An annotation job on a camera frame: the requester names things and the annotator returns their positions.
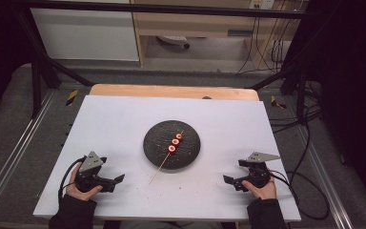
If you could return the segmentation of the black metal frame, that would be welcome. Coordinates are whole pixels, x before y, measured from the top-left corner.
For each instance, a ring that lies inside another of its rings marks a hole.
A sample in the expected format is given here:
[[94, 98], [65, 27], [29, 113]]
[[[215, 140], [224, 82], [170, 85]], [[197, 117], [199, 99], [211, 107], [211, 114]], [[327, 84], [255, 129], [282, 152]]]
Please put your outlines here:
[[193, 14], [212, 16], [236, 16], [236, 17], [257, 17], [257, 18], [281, 18], [281, 19], [307, 19], [315, 15], [306, 11], [288, 10], [242, 10], [234, 8], [216, 7], [195, 7], [177, 5], [150, 5], [131, 3], [104, 3], [104, 2], [81, 2], [81, 1], [51, 1], [51, 0], [10, 0], [9, 7], [14, 14], [14, 18], [19, 24], [23, 34], [30, 42], [34, 55], [32, 66], [32, 86], [33, 86], [33, 115], [37, 115], [41, 109], [39, 104], [41, 98], [39, 76], [41, 72], [38, 65], [41, 65], [49, 73], [43, 76], [50, 88], [58, 88], [61, 85], [54, 70], [64, 73], [78, 83], [91, 87], [94, 85], [90, 80], [74, 73], [62, 64], [52, 59], [42, 43], [39, 41], [39, 33], [31, 28], [30, 21], [25, 17], [25, 9], [49, 9], [49, 10], [89, 10], [89, 11], [117, 11], [117, 12], [139, 12], [139, 13], [163, 13], [163, 14]]

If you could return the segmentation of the light wooden desk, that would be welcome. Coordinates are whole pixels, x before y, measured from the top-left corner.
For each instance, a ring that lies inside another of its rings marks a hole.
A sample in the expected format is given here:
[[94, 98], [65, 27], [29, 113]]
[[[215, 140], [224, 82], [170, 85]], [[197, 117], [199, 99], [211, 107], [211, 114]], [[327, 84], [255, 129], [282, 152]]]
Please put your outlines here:
[[[133, 4], [250, 9], [251, 0], [130, 0]], [[272, 10], [302, 11], [309, 0], [274, 0]], [[193, 14], [139, 13], [132, 15], [139, 61], [145, 62], [151, 36], [239, 38], [245, 41], [257, 69], [267, 66], [268, 50], [275, 41], [291, 41], [297, 19], [245, 18]]]

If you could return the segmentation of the wooden table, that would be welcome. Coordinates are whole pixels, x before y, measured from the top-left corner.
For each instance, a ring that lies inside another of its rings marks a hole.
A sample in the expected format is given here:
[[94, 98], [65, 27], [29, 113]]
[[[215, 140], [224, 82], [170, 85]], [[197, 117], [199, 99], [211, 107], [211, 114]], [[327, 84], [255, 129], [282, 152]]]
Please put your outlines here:
[[90, 95], [198, 98], [258, 101], [255, 90], [226, 87], [180, 87], [156, 85], [96, 84]]

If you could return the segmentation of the wooden skewer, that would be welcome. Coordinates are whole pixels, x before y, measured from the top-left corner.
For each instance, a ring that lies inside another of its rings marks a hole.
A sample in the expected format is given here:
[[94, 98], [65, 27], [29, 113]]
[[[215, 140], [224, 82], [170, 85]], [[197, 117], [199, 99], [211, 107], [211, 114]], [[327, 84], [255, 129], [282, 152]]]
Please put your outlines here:
[[163, 147], [165, 148], [166, 150], [166, 155], [165, 157], [163, 158], [162, 162], [160, 163], [160, 165], [158, 166], [156, 172], [153, 174], [153, 176], [151, 177], [151, 180], [150, 180], [150, 184], [153, 183], [154, 179], [156, 178], [156, 176], [158, 175], [158, 173], [160, 172], [160, 170], [164, 167], [164, 164], [166, 163], [166, 161], [169, 159], [170, 156], [172, 156], [169, 152], [168, 152], [168, 147], [170, 145], [172, 145], [172, 140], [175, 139], [176, 137], [176, 134], [173, 136], [172, 139], [168, 139], [168, 140], [164, 140], [163, 141]]

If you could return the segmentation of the person's left hand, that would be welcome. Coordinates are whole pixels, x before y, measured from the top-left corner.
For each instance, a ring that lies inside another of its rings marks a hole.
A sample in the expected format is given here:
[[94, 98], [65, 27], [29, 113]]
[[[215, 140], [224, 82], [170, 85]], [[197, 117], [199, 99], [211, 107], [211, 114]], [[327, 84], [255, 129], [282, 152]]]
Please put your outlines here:
[[81, 166], [81, 163], [78, 162], [75, 165], [75, 168], [72, 170], [69, 184], [66, 187], [66, 194], [68, 196], [77, 198], [79, 200], [89, 201], [92, 197], [94, 197], [96, 194], [98, 194], [103, 189], [103, 187], [101, 185], [97, 185], [97, 186], [93, 187], [92, 189], [90, 189], [88, 192], [81, 192], [74, 184], [74, 181], [75, 181], [75, 178], [79, 171], [80, 166]]

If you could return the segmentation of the white cabinet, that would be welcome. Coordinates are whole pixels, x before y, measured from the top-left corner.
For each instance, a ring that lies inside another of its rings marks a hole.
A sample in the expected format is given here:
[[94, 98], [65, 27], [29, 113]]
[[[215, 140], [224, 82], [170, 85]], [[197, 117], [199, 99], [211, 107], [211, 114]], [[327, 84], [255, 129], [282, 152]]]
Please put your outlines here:
[[130, 12], [31, 9], [48, 55], [54, 59], [139, 59]]

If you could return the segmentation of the white chair base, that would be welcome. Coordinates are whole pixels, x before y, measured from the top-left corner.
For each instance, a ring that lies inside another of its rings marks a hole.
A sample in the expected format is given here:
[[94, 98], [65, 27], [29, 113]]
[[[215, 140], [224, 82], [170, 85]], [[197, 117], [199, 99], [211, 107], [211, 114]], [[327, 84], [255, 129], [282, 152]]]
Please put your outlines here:
[[158, 39], [169, 44], [181, 46], [184, 49], [188, 49], [190, 47], [185, 36], [158, 36]]

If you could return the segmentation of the aluminium floor rail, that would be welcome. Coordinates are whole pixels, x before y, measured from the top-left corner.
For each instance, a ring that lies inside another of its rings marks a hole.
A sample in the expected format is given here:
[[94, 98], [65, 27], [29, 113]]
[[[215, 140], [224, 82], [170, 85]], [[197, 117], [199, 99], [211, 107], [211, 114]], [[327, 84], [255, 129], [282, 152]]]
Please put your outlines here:
[[38, 129], [41, 121], [45, 117], [47, 110], [49, 109], [53, 97], [56, 95], [57, 90], [49, 90], [45, 95], [43, 102], [41, 103], [41, 110], [37, 113], [36, 117], [32, 118], [25, 131], [22, 133], [18, 139], [16, 145], [11, 150], [9, 157], [7, 158], [5, 164], [0, 170], [0, 196], [3, 193], [13, 171], [17, 167], [21, 157], [27, 150], [36, 130]]
[[315, 172], [318, 183], [328, 199], [331, 213], [335, 220], [337, 228], [338, 229], [353, 229], [353, 224], [349, 218], [349, 215], [347, 214], [347, 211], [345, 210], [345, 208], [340, 200], [340, 197], [336, 191], [336, 188], [335, 188], [334, 184], [332, 183], [332, 180], [331, 180], [327, 170], [325, 169], [325, 167], [322, 163], [322, 160], [318, 156], [315, 145], [312, 142], [312, 140], [309, 139], [309, 134], [307, 132], [307, 128], [305, 126], [298, 126], [296, 129], [299, 133], [299, 136], [302, 139], [302, 142], [304, 143], [304, 145], [307, 148], [307, 155], [308, 155], [309, 161]]

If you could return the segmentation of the white table board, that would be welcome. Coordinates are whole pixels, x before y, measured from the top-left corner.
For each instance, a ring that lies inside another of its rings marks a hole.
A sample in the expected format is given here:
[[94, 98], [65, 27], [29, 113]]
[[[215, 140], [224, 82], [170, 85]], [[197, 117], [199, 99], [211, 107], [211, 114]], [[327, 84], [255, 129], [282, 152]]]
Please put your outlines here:
[[[200, 152], [188, 167], [159, 171], [144, 155], [147, 131], [164, 120], [191, 125]], [[249, 193], [237, 192], [225, 176], [243, 177], [242, 158], [279, 151], [260, 101], [159, 97], [85, 97], [35, 209], [50, 218], [58, 209], [63, 175], [79, 157], [106, 158], [102, 177], [122, 176], [111, 193], [95, 197], [98, 219], [245, 221]]]

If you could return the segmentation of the yellow black tape strip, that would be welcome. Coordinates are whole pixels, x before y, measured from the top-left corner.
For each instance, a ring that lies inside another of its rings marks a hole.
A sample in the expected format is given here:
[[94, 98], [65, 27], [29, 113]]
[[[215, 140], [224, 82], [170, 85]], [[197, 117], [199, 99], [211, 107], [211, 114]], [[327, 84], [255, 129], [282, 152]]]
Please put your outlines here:
[[68, 99], [67, 99], [67, 102], [66, 102], [66, 106], [71, 106], [74, 99], [76, 98], [78, 94], [78, 90], [72, 90], [72, 92], [70, 93]]
[[274, 95], [271, 95], [271, 105], [273, 107], [278, 107], [280, 109], [287, 109], [287, 106], [285, 104], [280, 104], [280, 103], [277, 102]]

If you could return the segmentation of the black speckled round plate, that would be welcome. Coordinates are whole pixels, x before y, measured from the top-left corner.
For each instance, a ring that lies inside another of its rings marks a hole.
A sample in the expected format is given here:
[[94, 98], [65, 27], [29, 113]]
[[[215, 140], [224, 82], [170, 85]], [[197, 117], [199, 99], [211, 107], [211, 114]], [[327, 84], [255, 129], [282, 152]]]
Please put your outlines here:
[[152, 126], [143, 140], [144, 154], [154, 166], [158, 167], [166, 155], [163, 141], [183, 131], [183, 141], [174, 155], [170, 156], [163, 169], [179, 170], [191, 165], [197, 158], [201, 141], [197, 131], [189, 124], [179, 120], [166, 120]]

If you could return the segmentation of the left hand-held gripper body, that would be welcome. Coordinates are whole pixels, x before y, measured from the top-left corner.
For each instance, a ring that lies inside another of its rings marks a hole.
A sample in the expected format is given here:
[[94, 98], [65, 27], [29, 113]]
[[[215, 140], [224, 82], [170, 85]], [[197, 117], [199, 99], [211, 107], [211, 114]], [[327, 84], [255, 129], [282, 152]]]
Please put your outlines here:
[[94, 152], [90, 153], [83, 159], [79, 171], [75, 178], [75, 185], [81, 192], [88, 192], [97, 185], [101, 185], [102, 193], [112, 193], [115, 187], [111, 186], [111, 180], [98, 175], [102, 165], [100, 157]]

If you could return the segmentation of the white power strip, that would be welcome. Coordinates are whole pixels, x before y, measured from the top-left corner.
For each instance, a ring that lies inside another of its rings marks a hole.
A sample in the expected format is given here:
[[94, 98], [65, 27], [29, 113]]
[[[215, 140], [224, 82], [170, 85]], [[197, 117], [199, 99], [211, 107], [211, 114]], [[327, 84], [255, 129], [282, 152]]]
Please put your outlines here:
[[255, 10], [271, 10], [275, 0], [251, 0], [250, 9]]

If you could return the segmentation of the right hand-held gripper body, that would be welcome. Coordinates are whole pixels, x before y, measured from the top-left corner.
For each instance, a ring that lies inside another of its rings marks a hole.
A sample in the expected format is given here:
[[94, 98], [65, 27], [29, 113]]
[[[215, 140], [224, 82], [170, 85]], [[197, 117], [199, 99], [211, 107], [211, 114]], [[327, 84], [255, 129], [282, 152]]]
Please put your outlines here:
[[246, 159], [249, 162], [251, 162], [250, 167], [245, 167], [248, 169], [249, 174], [247, 174], [244, 177], [235, 178], [236, 184], [234, 185], [234, 188], [236, 191], [243, 191], [245, 192], [245, 187], [242, 185], [243, 180], [248, 180], [251, 182], [252, 185], [254, 185], [257, 188], [264, 187], [268, 181], [270, 180], [270, 172], [267, 168], [266, 162], [271, 160], [279, 159], [279, 156], [260, 153], [260, 152], [253, 152], [250, 156], [248, 156]]

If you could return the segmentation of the person's right hand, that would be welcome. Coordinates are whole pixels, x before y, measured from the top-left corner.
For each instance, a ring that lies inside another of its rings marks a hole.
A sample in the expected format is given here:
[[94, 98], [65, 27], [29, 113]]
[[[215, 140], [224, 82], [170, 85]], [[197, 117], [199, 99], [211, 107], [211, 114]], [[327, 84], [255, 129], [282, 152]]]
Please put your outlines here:
[[276, 187], [275, 187], [275, 180], [271, 177], [268, 183], [262, 187], [257, 188], [248, 180], [244, 180], [242, 185], [246, 187], [250, 192], [254, 194], [256, 198], [261, 199], [276, 199]]

